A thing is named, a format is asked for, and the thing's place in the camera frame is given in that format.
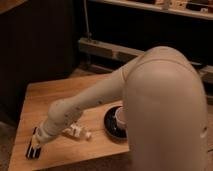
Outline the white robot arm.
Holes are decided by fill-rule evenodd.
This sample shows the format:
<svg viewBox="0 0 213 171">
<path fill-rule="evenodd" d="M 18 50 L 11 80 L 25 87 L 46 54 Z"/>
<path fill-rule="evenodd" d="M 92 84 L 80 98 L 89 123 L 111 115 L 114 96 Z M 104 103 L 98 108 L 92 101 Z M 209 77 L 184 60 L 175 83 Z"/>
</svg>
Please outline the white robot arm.
<svg viewBox="0 0 213 171">
<path fill-rule="evenodd" d="M 146 51 L 81 93 L 51 104 L 36 139 L 55 139 L 85 109 L 120 100 L 131 171 L 206 171 L 207 102 L 200 76 L 174 48 Z"/>
</svg>

